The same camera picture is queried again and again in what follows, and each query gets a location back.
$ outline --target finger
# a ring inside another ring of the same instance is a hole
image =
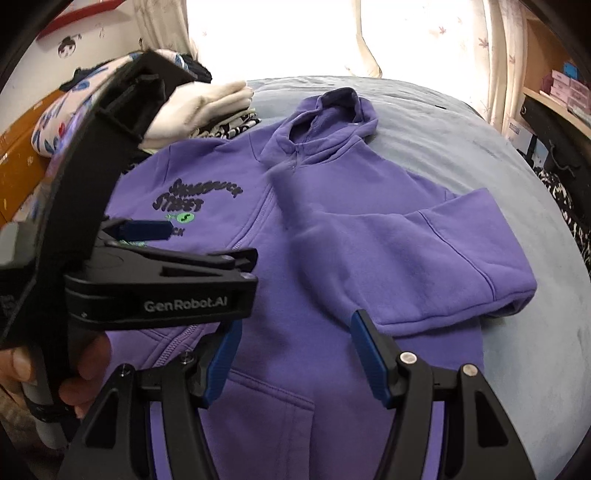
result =
[[[22,395],[21,383],[18,380],[15,380],[13,377],[4,375],[2,371],[0,371],[0,385],[2,385],[10,393]]]
[[[76,412],[76,417],[78,417],[79,419],[84,418],[84,416],[88,413],[93,403],[94,401],[88,401],[86,403],[83,403],[82,405],[75,406],[74,412]]]
[[[111,361],[111,342],[105,333],[84,349],[78,361],[78,373],[86,380],[104,376]]]
[[[0,370],[7,377],[12,377],[21,382],[35,380],[31,357],[26,347],[0,351]]]
[[[60,385],[60,398],[67,405],[82,405],[94,400],[100,392],[102,379],[97,377],[92,380],[83,378],[69,378]]]

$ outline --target blue gripper pad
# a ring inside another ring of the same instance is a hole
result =
[[[234,320],[207,369],[207,388],[203,403],[208,408],[222,394],[242,339],[242,320]]]
[[[355,312],[351,318],[350,331],[371,391],[388,408],[392,397],[388,388],[388,369],[359,312]]]
[[[173,234],[173,224],[168,220],[129,220],[118,231],[117,240],[147,242],[168,240]]]

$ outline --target orange cabinet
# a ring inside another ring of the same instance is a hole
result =
[[[0,216],[4,222],[12,219],[45,175],[49,159],[33,150],[31,136],[39,117],[61,95],[59,90],[50,93],[0,136]]]

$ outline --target screw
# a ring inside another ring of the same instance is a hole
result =
[[[402,352],[400,354],[400,360],[407,365],[412,365],[417,362],[417,356],[412,352]]]
[[[191,352],[183,352],[183,353],[181,353],[181,363],[183,365],[188,365],[193,360],[195,360],[195,357],[193,356],[193,354]]]
[[[478,369],[472,364],[466,364],[462,367],[462,371],[468,377],[475,377],[478,373]]]
[[[119,367],[119,376],[126,377],[131,373],[131,365],[123,364]]]

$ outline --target blue and white patterned fabric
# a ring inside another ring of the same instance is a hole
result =
[[[185,70],[189,70],[179,53],[171,50],[156,50],[156,52]],[[51,158],[58,149],[60,140],[76,111],[85,102],[89,102],[89,106],[92,106],[99,96],[99,88],[107,85],[113,74],[123,65],[135,60],[141,54],[141,52],[133,52],[103,65],[53,102],[41,115],[33,130],[31,137],[33,149],[39,155]]]

